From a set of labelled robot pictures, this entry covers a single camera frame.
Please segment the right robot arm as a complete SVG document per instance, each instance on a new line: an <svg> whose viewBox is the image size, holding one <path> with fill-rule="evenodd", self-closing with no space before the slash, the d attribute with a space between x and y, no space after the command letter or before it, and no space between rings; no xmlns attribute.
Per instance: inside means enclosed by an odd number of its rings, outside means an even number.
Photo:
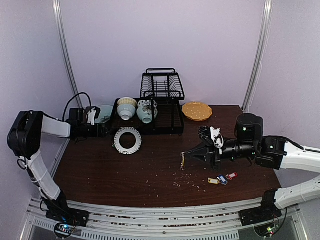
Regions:
<svg viewBox="0 0 320 240"><path fill-rule="evenodd" d="M298 169L318 173L320 150L300 145L284 136L263 135L263 118L252 113L240 114L236 119L235 138L224 138L220 129L198 128L201 143L182 152L183 159L194 158L219 169L222 160L248 159L251 164L279 170ZM320 178L287 187L268 190L259 207L241 210L242 226L254 225L280 217L282 210L295 204L319 198Z"/></svg>

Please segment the grey perforated keyring disc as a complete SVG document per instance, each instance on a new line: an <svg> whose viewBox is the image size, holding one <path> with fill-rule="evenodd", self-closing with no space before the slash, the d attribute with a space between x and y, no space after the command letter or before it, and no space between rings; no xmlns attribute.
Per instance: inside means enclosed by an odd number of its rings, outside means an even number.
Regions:
<svg viewBox="0 0 320 240"><path fill-rule="evenodd" d="M122 155L132 155L138 152L142 145L142 136L133 127L121 127L113 139L113 147Z"/></svg>

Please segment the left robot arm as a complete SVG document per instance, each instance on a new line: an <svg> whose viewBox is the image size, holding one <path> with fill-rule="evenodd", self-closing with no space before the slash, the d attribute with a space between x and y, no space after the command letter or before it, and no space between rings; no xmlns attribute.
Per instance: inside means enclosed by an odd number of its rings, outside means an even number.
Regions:
<svg viewBox="0 0 320 240"><path fill-rule="evenodd" d="M69 207L63 190L55 183L41 153L43 134L61 139L104 138L108 130L97 123L101 109L72 108L67 120L56 119L43 111L21 111L7 136L8 147L18 157L17 163L26 170L31 182L38 188L47 207L46 217L70 226L86 227L89 212Z"/></svg>

